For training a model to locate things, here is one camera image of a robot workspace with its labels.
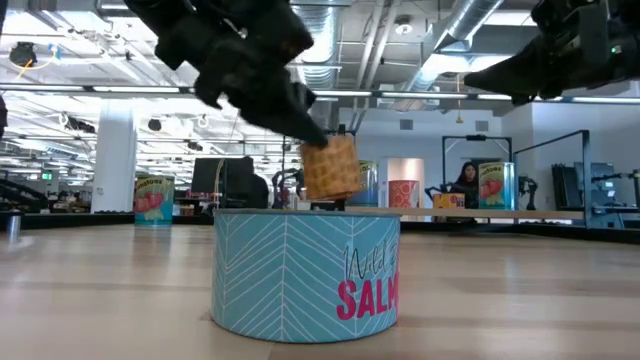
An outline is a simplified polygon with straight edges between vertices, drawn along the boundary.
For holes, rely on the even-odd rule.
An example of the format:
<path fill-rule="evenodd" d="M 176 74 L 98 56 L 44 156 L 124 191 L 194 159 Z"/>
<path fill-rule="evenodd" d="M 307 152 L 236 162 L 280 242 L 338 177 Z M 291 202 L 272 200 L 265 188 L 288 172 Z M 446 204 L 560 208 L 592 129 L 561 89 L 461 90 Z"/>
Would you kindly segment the teal tomatoes labelled can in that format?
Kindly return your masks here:
<path fill-rule="evenodd" d="M 173 223 L 174 187 L 173 177 L 139 176 L 134 190 L 135 224 L 170 226 Z"/>
<path fill-rule="evenodd" d="M 515 209 L 515 166 L 512 162 L 491 162 L 479 165 L 479 208 Z"/>

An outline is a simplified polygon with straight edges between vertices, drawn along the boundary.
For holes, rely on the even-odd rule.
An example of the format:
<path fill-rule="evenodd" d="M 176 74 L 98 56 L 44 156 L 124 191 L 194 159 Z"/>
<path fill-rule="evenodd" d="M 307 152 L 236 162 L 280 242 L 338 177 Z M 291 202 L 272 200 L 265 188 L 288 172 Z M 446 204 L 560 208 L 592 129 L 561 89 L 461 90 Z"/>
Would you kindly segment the person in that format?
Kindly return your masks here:
<path fill-rule="evenodd" d="M 465 162 L 455 181 L 456 191 L 465 195 L 465 207 L 477 209 L 479 207 L 479 184 L 477 168 L 473 162 Z"/>
<path fill-rule="evenodd" d="M 267 209 L 269 207 L 269 194 L 267 182 L 259 175 L 253 174 L 247 206 L 254 209 Z"/>

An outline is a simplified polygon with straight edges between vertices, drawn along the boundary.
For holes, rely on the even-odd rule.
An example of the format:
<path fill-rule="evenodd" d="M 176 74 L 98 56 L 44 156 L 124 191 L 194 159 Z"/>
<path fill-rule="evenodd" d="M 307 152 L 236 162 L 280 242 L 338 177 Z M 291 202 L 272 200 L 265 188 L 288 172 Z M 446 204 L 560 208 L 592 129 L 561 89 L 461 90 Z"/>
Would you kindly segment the teal salmon can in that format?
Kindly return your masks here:
<path fill-rule="evenodd" d="M 226 209 L 214 230 L 210 316 L 219 327 L 318 344 L 396 324 L 399 216 Z"/>

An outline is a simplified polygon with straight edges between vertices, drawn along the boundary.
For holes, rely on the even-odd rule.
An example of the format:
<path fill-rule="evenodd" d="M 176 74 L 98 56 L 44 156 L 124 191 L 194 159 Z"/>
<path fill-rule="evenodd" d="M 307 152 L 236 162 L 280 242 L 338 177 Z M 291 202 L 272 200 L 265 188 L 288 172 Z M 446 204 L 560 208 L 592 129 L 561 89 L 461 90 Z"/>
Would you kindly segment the silver ribbed ceiling duct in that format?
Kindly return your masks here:
<path fill-rule="evenodd" d="M 293 62 L 299 79 L 313 89 L 335 86 L 338 69 L 338 39 L 341 11 L 336 7 L 294 6 L 310 32 L 314 44 Z"/>

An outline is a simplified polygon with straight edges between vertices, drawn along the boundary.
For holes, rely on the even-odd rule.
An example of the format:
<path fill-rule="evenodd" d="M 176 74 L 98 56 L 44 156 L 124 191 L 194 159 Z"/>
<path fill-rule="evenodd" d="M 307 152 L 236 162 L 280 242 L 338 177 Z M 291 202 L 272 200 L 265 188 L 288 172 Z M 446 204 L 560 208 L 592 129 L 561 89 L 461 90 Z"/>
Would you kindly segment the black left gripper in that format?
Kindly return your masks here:
<path fill-rule="evenodd" d="M 325 147 L 327 137 L 310 113 L 317 96 L 286 69 L 314 44 L 290 0 L 193 0 L 193 7 L 221 27 L 194 85 L 196 96 L 217 108 L 225 94 L 250 124 Z"/>

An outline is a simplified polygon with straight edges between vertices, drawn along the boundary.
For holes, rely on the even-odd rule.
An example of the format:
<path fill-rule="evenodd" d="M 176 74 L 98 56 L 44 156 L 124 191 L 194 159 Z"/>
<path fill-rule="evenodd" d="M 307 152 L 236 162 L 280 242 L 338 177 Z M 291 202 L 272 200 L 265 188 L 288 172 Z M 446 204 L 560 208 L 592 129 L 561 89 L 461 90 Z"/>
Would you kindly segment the red orange patterned can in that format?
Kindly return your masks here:
<path fill-rule="evenodd" d="M 389 182 L 389 206 L 391 208 L 418 208 L 419 182 L 416 180 L 392 180 Z"/>

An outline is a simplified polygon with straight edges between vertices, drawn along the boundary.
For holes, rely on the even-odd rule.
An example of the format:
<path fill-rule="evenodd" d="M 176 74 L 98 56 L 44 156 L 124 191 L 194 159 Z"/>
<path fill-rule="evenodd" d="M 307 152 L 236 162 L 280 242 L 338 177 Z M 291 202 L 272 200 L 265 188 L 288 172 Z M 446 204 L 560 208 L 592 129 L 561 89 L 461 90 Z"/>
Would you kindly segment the orange snack box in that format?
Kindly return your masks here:
<path fill-rule="evenodd" d="M 436 209 L 464 209 L 465 195 L 462 193 L 436 193 L 433 195 L 433 206 Z"/>

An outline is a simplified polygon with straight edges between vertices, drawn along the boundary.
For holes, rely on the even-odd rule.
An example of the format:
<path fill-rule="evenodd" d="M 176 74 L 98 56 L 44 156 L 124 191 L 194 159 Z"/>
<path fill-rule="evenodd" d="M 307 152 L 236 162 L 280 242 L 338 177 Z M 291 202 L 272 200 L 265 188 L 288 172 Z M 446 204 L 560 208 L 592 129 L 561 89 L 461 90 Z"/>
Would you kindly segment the grey metal post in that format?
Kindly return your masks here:
<path fill-rule="evenodd" d="M 23 213 L 22 212 L 10 212 L 7 220 L 7 238 L 8 241 L 13 244 L 19 240 L 21 232 Z"/>

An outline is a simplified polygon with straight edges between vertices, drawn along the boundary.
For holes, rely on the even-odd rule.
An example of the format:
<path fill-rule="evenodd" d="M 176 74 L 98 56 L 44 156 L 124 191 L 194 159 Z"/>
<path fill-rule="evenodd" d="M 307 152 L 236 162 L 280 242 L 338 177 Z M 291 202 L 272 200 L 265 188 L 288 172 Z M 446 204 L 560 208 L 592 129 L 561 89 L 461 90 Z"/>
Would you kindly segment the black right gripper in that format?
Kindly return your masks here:
<path fill-rule="evenodd" d="M 533 20 L 540 36 L 514 56 L 464 78 L 469 87 L 494 93 L 556 97 L 625 79 L 622 9 L 625 0 L 540 0 Z M 535 101 L 516 94 L 513 105 Z"/>

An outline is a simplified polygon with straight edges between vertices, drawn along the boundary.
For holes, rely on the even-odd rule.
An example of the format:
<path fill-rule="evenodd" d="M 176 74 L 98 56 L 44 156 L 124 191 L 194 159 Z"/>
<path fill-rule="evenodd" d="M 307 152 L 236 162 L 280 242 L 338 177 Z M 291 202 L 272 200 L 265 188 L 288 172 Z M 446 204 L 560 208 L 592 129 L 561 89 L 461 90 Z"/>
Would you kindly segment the grey robot workstation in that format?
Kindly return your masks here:
<path fill-rule="evenodd" d="M 625 214 L 640 214 L 640 169 L 631 172 L 617 172 L 611 163 L 590 164 L 591 214 L 589 224 L 593 228 L 625 228 Z M 572 166 L 554 164 L 551 166 L 557 210 L 584 213 L 584 164 L 575 162 Z M 621 202 L 617 199 L 616 180 L 633 183 L 635 202 Z"/>

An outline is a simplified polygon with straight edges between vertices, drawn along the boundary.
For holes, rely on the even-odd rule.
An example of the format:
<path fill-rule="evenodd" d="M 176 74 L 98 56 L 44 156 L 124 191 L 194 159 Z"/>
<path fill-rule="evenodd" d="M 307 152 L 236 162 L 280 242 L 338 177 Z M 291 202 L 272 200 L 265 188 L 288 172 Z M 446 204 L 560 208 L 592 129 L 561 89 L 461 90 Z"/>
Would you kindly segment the white pillar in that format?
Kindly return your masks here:
<path fill-rule="evenodd" d="M 131 212 L 138 121 L 129 100 L 104 99 L 98 122 L 91 212 Z"/>

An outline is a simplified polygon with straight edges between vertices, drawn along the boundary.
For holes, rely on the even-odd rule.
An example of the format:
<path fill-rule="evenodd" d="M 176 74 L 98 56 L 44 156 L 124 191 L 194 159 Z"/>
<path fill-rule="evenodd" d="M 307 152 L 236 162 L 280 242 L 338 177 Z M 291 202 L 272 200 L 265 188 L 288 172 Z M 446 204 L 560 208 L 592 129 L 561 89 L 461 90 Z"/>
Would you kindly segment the orange waffle pattern can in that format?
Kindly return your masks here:
<path fill-rule="evenodd" d="M 325 147 L 302 144 L 300 154 L 308 199 L 346 199 L 360 191 L 359 158 L 352 136 L 329 137 Z"/>

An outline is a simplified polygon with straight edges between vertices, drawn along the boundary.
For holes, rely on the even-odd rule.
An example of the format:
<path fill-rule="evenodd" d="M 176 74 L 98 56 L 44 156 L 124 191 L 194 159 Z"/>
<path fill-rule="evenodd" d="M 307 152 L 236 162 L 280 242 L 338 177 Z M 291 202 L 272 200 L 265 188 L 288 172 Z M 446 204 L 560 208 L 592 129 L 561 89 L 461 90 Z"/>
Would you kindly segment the black monitor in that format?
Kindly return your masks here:
<path fill-rule="evenodd" d="M 249 196 L 254 174 L 251 157 L 226 159 L 223 176 L 223 195 L 227 201 L 244 200 Z"/>
<path fill-rule="evenodd" d="M 221 158 L 197 158 L 191 180 L 191 191 L 196 193 L 213 193 L 215 180 Z"/>

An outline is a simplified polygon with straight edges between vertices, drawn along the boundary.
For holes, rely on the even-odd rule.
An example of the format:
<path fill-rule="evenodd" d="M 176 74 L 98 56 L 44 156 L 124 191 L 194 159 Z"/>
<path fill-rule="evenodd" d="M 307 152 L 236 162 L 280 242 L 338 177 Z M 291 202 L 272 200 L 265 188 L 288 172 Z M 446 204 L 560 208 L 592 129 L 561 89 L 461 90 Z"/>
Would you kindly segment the black metal rig frame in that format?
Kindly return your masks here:
<path fill-rule="evenodd" d="M 582 163 L 583 163 L 583 209 L 582 209 L 582 220 L 585 229 L 592 228 L 592 215 L 593 215 L 593 204 L 592 204 L 592 196 L 591 196 L 591 181 L 592 181 L 592 166 L 591 166 L 591 143 L 590 143 L 590 131 L 581 129 L 577 130 L 559 137 L 552 138 L 550 140 L 539 142 L 532 146 L 513 151 L 511 154 L 511 160 L 514 163 L 518 162 L 518 156 L 522 153 L 526 153 L 532 151 L 534 149 L 544 147 L 550 145 L 552 143 L 556 143 L 562 141 L 567 138 L 579 136 L 581 139 L 581 155 L 582 155 Z"/>

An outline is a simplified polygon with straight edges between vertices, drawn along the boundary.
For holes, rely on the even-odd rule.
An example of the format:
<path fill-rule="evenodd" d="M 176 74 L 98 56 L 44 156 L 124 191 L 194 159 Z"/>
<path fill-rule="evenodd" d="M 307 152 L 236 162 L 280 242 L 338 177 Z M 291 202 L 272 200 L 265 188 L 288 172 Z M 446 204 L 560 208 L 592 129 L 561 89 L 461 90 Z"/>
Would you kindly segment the black ceiling lamp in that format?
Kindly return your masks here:
<path fill-rule="evenodd" d="M 32 42 L 17 42 L 9 52 L 9 61 L 19 67 L 33 67 L 37 64 L 37 56 Z"/>

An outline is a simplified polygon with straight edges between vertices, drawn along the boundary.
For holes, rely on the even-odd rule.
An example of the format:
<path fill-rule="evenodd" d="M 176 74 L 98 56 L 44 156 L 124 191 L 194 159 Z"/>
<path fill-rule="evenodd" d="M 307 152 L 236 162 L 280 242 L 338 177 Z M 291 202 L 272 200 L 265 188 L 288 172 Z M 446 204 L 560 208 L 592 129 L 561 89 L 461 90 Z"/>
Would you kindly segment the green blue labelled can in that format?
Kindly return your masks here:
<path fill-rule="evenodd" d="M 358 203 L 361 206 L 378 206 L 378 164 L 375 161 L 360 161 L 360 192 Z"/>

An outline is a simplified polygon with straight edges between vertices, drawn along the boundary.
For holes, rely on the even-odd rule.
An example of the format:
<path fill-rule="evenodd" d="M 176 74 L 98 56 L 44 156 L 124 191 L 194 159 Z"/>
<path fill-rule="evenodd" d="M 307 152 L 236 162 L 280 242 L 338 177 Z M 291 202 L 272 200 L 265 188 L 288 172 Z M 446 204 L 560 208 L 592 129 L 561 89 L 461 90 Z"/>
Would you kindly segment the wooden shelf board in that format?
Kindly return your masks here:
<path fill-rule="evenodd" d="M 418 217 L 468 217 L 468 218 L 500 218 L 500 219 L 560 219 L 583 220 L 584 213 L 576 211 L 548 211 L 548 210 L 495 210 L 495 209 L 443 209 L 443 208 L 386 208 L 386 207 L 356 207 L 347 206 L 349 212 L 364 212 L 375 214 L 396 214 L 401 216 Z"/>

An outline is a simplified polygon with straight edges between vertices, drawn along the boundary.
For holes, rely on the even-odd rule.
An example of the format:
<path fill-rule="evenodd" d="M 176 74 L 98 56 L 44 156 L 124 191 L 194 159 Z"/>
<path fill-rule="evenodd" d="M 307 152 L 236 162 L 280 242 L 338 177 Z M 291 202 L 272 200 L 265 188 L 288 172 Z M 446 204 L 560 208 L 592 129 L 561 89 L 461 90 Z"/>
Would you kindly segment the silver smooth ceiling duct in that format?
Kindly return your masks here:
<path fill-rule="evenodd" d="M 436 55 L 453 45 L 462 52 L 471 48 L 473 36 L 504 0 L 456 0 L 449 16 L 431 24 L 421 44 L 422 65 L 403 86 L 403 91 L 426 92 L 445 70 L 438 68 Z"/>

